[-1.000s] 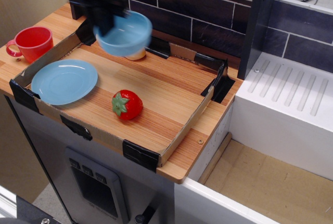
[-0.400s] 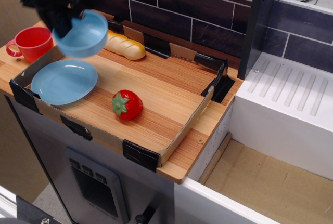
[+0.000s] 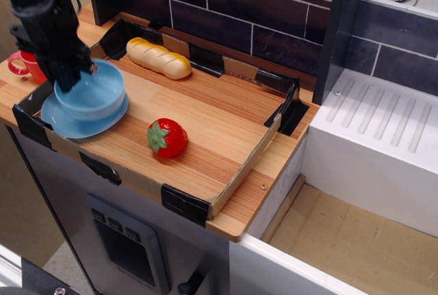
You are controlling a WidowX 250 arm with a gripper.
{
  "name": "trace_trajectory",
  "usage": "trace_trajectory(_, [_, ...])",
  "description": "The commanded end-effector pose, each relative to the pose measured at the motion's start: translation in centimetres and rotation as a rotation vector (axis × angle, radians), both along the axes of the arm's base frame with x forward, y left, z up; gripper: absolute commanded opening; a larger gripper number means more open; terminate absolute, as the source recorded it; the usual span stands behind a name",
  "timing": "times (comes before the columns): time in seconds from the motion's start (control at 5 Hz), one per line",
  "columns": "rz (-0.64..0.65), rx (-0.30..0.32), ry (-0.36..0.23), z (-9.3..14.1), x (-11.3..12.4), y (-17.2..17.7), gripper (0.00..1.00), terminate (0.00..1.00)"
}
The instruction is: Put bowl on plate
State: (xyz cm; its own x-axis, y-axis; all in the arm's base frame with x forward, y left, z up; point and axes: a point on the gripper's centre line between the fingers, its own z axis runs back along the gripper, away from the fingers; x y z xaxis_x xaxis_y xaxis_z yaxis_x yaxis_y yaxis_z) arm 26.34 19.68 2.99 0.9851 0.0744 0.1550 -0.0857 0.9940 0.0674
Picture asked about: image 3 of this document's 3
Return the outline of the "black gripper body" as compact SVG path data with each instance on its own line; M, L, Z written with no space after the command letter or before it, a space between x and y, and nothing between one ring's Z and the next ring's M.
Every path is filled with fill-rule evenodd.
M71 0L11 0L11 10L23 25L12 32L19 47L34 54L47 79L53 79L55 65L80 71L81 62L91 59L77 35L79 21Z

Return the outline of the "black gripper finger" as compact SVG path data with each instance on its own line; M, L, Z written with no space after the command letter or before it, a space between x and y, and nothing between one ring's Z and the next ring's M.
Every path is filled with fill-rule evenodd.
M52 68L53 85L57 85L62 92L69 92L81 79L79 70L65 65L55 65Z
M96 62L93 62L91 59L87 59L81 62L80 71L94 75L98 71L98 66Z

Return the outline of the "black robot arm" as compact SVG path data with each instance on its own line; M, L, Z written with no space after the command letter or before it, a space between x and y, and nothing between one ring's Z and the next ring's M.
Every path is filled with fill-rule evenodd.
M69 92L82 73L92 74L90 48L77 35L79 20L72 0L10 0L21 22L10 28L20 50L34 55L51 85Z

